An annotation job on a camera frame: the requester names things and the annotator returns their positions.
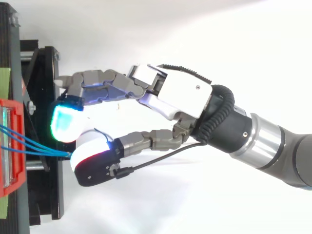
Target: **coiled black cable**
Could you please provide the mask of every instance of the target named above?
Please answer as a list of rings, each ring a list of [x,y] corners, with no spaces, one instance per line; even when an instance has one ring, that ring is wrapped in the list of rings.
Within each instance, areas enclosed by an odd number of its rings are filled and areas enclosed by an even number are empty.
[[[232,91],[223,85],[212,85],[213,95],[221,96],[223,102],[213,116],[201,123],[196,140],[203,144],[208,144],[212,138],[212,132],[226,119],[234,108],[235,99]]]
[[[182,71],[185,73],[188,73],[192,76],[195,76],[196,78],[201,79],[204,82],[207,82],[208,84],[211,84],[211,80],[201,76],[200,74],[198,74],[195,71],[192,71],[191,69],[188,69],[186,67],[182,67],[182,66],[173,66],[173,65],[168,65],[168,64],[162,64],[159,67],[164,68],[164,69],[169,69],[169,70],[176,70],[176,71]]]

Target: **bolt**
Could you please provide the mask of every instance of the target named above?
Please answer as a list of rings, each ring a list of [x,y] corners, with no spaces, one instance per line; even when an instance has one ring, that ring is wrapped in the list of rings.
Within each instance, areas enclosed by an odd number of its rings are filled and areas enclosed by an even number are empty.
[[[12,26],[18,28],[20,27],[20,24],[19,24],[19,18],[18,18],[18,15],[17,13],[13,13],[10,17],[10,23]]]
[[[34,111],[36,110],[36,106],[34,105],[34,103],[32,101],[28,102],[28,112],[29,114],[32,116],[34,114]]]
[[[56,61],[60,61],[60,53],[58,51],[55,52],[54,58],[55,58]]]

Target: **white background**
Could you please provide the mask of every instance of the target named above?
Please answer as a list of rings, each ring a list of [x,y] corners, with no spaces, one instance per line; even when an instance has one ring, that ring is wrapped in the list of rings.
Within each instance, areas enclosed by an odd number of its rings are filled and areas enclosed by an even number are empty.
[[[21,39],[61,52],[60,75],[127,73],[138,62],[183,65],[228,86],[241,108],[293,132],[312,132],[310,0],[9,2],[20,12]],[[114,137],[174,124],[135,101],[87,112]],[[156,155],[145,152],[123,165]],[[209,146],[91,188],[80,187],[65,163],[65,215],[44,218],[31,233],[310,234],[311,196]]]

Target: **red clamp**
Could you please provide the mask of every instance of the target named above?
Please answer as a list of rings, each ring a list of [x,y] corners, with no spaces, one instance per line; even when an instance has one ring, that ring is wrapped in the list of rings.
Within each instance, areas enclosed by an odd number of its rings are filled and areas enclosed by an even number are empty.
[[[23,104],[0,99],[0,123],[24,135]],[[12,134],[19,140],[21,137]],[[25,151],[25,146],[0,131],[1,146]],[[0,149],[0,197],[6,196],[18,189],[26,181],[26,156],[22,153],[9,152]]]

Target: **blue light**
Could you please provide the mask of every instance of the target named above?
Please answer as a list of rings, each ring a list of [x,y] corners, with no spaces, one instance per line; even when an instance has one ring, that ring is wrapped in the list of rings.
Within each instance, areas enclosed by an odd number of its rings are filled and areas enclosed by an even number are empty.
[[[83,131],[84,116],[82,111],[66,106],[56,106],[52,114],[51,133],[61,142],[76,140]]]

